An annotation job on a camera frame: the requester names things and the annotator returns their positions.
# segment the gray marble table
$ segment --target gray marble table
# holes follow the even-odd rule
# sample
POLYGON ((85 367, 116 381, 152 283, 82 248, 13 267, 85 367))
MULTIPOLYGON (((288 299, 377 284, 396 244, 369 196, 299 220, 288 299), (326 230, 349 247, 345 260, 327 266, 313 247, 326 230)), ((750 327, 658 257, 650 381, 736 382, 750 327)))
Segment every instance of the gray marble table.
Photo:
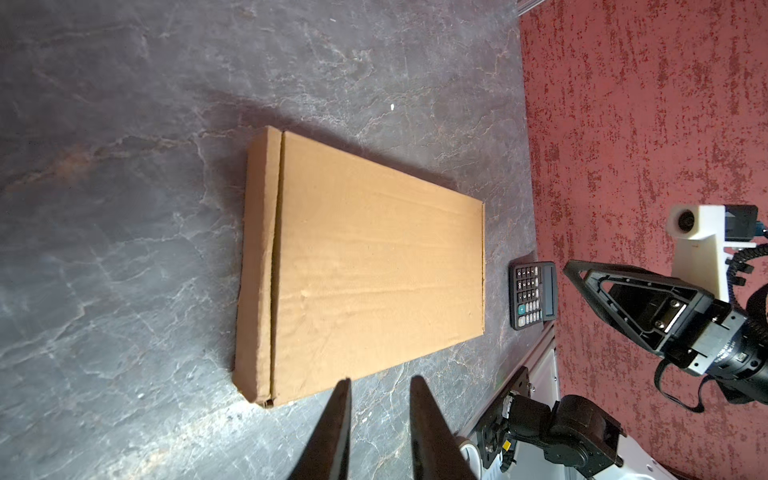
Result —
POLYGON ((483 337, 354 382, 350 478, 411 475, 409 378, 458 429, 540 328, 514 2, 0 5, 4 478, 284 478, 328 392, 230 371, 245 149, 265 124, 487 203, 483 337))

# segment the calculator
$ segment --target calculator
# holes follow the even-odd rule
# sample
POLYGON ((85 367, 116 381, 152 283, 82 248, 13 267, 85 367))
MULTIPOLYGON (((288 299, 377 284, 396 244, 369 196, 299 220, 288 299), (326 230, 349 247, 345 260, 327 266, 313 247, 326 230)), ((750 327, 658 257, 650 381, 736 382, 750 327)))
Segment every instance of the calculator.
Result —
POLYGON ((554 320, 558 314, 558 273, 554 262, 509 267, 509 322, 515 330, 554 320))

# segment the cardboard box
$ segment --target cardboard box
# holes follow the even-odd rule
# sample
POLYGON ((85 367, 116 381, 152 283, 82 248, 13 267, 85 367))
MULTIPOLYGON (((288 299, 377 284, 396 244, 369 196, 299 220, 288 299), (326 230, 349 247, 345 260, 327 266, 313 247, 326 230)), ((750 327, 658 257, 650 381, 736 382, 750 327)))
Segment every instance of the cardboard box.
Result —
POLYGON ((249 151, 233 380, 280 405, 481 335, 484 205, 272 127, 249 151))

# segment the camera lens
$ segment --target camera lens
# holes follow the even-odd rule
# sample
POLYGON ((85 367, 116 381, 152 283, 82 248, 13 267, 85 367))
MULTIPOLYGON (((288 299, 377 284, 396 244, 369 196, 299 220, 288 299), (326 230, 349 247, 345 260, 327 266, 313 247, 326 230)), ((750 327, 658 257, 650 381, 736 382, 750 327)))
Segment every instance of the camera lens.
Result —
POLYGON ((683 233, 690 232, 694 228, 694 223, 696 223, 696 217, 694 217, 694 212, 690 210, 685 210, 677 218, 677 226, 683 233))

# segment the red textured wallpaper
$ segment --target red textured wallpaper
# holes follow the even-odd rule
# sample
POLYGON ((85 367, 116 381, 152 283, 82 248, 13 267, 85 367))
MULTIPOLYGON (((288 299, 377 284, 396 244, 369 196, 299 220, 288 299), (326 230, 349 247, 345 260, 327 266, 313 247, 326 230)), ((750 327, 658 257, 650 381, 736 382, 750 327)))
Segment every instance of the red textured wallpaper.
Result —
MULTIPOLYGON (((768 2, 549 0, 521 20, 539 258, 669 274, 672 204, 757 204, 768 220, 768 2)), ((768 281, 756 262, 746 296, 768 281)), ((563 393, 587 396, 663 463, 768 478, 768 406, 713 383, 693 414, 652 385, 656 357, 603 324, 561 276, 563 393)), ((700 379, 667 372, 694 403, 700 379)))

